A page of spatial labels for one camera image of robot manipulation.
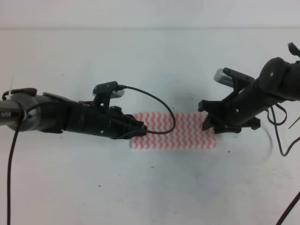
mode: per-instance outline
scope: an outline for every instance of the wavy red stripe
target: wavy red stripe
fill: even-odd
[[[178,119],[179,119],[179,113],[176,114],[176,121],[178,121]],[[177,144],[178,144],[177,148],[180,149],[180,147],[181,147],[181,141],[180,141],[180,134],[179,134],[179,124],[176,127],[176,133],[175,133],[175,135],[176,135],[176,141],[177,141]]]
[[[141,112],[140,115],[141,115],[141,121],[142,121],[143,117],[144,117],[144,113]],[[144,148],[144,136],[141,137],[140,144],[141,144],[141,149],[143,149]]]
[[[185,149],[188,145],[187,143],[187,136],[186,136],[186,129],[184,128],[186,125],[184,121],[184,113],[181,114],[181,127],[182,127],[182,142],[183,142],[183,149]]]
[[[200,114],[200,135],[201,135],[201,141],[202,141],[202,145],[201,145],[201,148],[204,149],[204,146],[205,146],[205,139],[204,139],[204,134],[203,134],[203,131],[202,131],[202,124],[203,124],[203,114],[201,113]]]
[[[155,123],[155,113],[154,112],[152,113],[151,123],[152,123],[152,129],[154,130],[155,125],[156,125],[156,123]],[[153,135],[153,149],[156,149],[156,146],[157,146],[157,144],[156,144],[156,135]]]
[[[146,124],[147,124],[147,126],[148,127],[151,127],[150,126],[150,123],[149,123],[149,117],[150,117],[150,114],[148,113],[148,112],[146,112]],[[149,149],[150,148],[150,143],[149,143],[149,141],[150,141],[150,136],[149,136],[150,134],[147,134],[146,135],[146,149]]]
[[[158,112],[157,114],[158,114],[158,118],[157,118],[157,120],[158,120],[158,131],[161,132],[161,131],[162,131],[162,129],[161,129],[161,126],[162,126],[161,118],[162,118],[162,116],[161,116],[161,113],[160,113],[160,112]],[[159,148],[159,149],[162,149],[162,148],[163,148],[162,140],[163,140],[162,136],[161,136],[161,135],[158,135],[158,144],[159,144],[158,148]]]
[[[172,120],[172,117],[171,116],[169,116],[169,122],[170,122],[170,128],[171,128],[171,124],[173,124],[173,120]],[[170,133],[170,142],[171,142],[171,149],[174,149],[174,147],[175,147],[175,142],[174,142],[174,132],[175,132],[175,130],[177,129],[177,127],[174,129],[174,131],[172,131],[171,133]]]
[[[164,130],[167,130],[168,129],[168,127],[167,127],[167,114],[166,113],[164,113],[164,118],[163,118],[163,122],[164,122]],[[164,137],[165,137],[165,148],[166,149],[168,149],[168,147],[169,147],[169,142],[168,142],[168,135],[169,134],[166,134],[166,135],[164,135]]]
[[[189,148],[192,148],[193,146],[193,140],[192,140],[192,129],[191,129],[191,114],[187,114],[187,135],[188,135],[188,141],[189,141]]]
[[[195,148],[198,148],[199,144],[200,144],[199,139],[198,139],[199,134],[197,132],[197,116],[198,115],[196,113],[193,116],[193,122],[194,122],[194,126],[193,127],[194,127],[195,140],[196,140],[196,146],[195,146]]]

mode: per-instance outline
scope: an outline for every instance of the white wall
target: white wall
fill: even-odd
[[[0,28],[300,26],[298,0],[1,0]]]
[[[218,68],[256,78],[273,57],[297,59],[287,50],[292,40],[299,44],[300,30],[0,31],[0,90],[14,76],[14,88],[89,100],[95,84],[116,80],[157,95],[175,112],[196,112],[202,99],[230,93],[213,80]],[[112,105],[125,113],[165,110],[130,90]],[[300,105],[283,106],[289,117],[279,131],[286,149],[299,136],[300,123],[287,128]],[[273,144],[263,129],[245,129],[219,135],[215,151],[198,153],[133,151],[125,140],[68,132],[20,133],[12,224],[273,225],[300,189],[300,151],[297,144],[281,157],[274,127],[266,113],[260,118]],[[0,134],[0,224],[5,224],[13,131],[0,127]],[[298,224],[299,211],[300,204],[286,224]]]

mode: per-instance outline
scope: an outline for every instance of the wire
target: wire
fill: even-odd
[[[298,119],[296,119],[296,121],[295,121],[294,123],[292,123],[292,125],[289,127],[289,129],[290,129],[292,126],[294,126],[294,125],[295,125],[295,123],[297,123],[297,122],[298,122],[298,120],[300,120],[300,117],[299,117]]]
[[[296,195],[296,197],[292,200],[292,202],[286,208],[286,210],[284,211],[284,213],[282,214],[282,216],[279,218],[279,220],[276,223],[276,225],[281,225],[283,223],[283,221],[285,220],[285,218],[287,217],[287,215],[289,215],[290,211],[297,204],[297,202],[299,201],[299,199],[300,199],[300,192]]]
[[[44,105],[53,105],[53,104],[57,104],[57,102],[42,102],[42,103],[39,103],[39,104],[36,104],[32,107],[29,107],[28,109],[26,109],[26,113],[28,114],[30,111],[36,109],[36,108],[39,108],[41,106],[44,106]]]
[[[163,104],[164,107],[166,107],[166,109],[170,112],[170,114],[172,116],[172,119],[173,119],[173,126],[172,126],[171,129],[166,130],[166,131],[152,131],[152,130],[147,130],[147,133],[149,133],[149,134],[155,134],[155,135],[165,135],[165,134],[168,134],[168,133],[172,132],[175,129],[175,127],[176,127],[176,119],[175,119],[174,113],[168,107],[168,105],[166,103],[164,103],[162,100],[160,100],[158,97],[156,97],[156,96],[154,96],[154,95],[152,95],[152,94],[150,94],[148,92],[145,92],[143,90],[140,90],[138,88],[133,88],[133,87],[125,86],[125,85],[119,85],[118,87],[120,88],[120,90],[122,90],[122,89],[132,89],[132,90],[136,90],[138,92],[141,92],[141,93],[143,93],[145,95],[148,95],[148,96],[154,98],[155,100],[159,101],[161,104]]]
[[[11,215],[11,198],[10,198],[11,197],[10,196],[11,164],[12,164],[13,154],[14,154],[14,150],[15,150],[15,143],[16,143],[18,133],[19,133],[20,128],[21,128],[21,124],[23,122],[23,117],[24,117],[24,114],[21,113],[19,121],[18,121],[17,128],[15,129],[15,135],[14,135],[14,138],[13,138],[13,142],[11,144],[9,158],[8,158],[8,166],[7,166],[7,225],[10,225],[10,215]]]
[[[272,106],[271,106],[271,111],[272,111],[272,115],[273,115],[273,119],[274,119],[274,128],[275,128],[276,138],[277,138],[277,142],[278,142],[278,146],[279,146],[279,151],[280,151],[280,154],[281,154],[283,157],[286,157],[286,156],[289,154],[289,152],[290,152],[291,148],[293,147],[293,145],[294,145],[295,143],[297,143],[298,141],[300,141],[300,137],[298,137],[295,141],[293,141],[293,142],[290,144],[290,146],[287,148],[286,153],[283,153],[282,147],[281,147],[280,138],[279,138],[279,134],[278,134],[278,129],[277,129],[277,123],[276,123],[275,112],[274,112],[274,109],[273,109]]]
[[[277,108],[279,108],[280,110],[282,110],[282,111],[285,113],[285,118],[284,118],[284,120],[283,120],[282,122],[280,122],[280,123],[276,123],[277,126],[280,126],[280,125],[283,125],[283,124],[286,122],[286,119],[287,119],[287,112],[286,112],[285,108],[282,107],[281,105],[275,104],[275,106],[276,106]],[[270,119],[270,116],[269,116],[269,110],[267,109],[267,110],[265,110],[265,111],[268,113],[268,115],[267,115],[268,121],[269,121],[272,125],[274,125],[274,122]]]
[[[273,107],[271,106],[271,111],[272,111],[272,115],[273,115],[273,119],[274,119],[274,122],[272,123],[274,125],[274,128],[275,128],[275,133],[276,133],[276,138],[277,138],[277,141],[278,141],[278,146],[279,146],[279,151],[280,151],[280,154],[285,157],[289,154],[291,148],[293,147],[293,145],[295,143],[297,143],[298,141],[300,141],[300,137],[298,137],[296,140],[294,140],[290,146],[287,148],[287,151],[286,153],[283,153],[282,151],[282,147],[281,147],[281,142],[280,142],[280,138],[279,138],[279,134],[278,134],[278,130],[277,130],[277,126],[281,123],[276,123],[276,117],[275,117],[275,112],[274,112],[274,109]],[[276,223],[276,225],[281,225],[283,223],[283,221],[285,220],[285,218],[287,217],[287,215],[291,212],[291,210],[293,209],[293,207],[297,204],[297,202],[299,201],[300,199],[300,192],[296,195],[296,197],[292,200],[292,202],[289,204],[289,206],[286,208],[286,210],[284,211],[284,213],[282,214],[282,216],[280,217],[280,219],[278,220],[278,222]]]

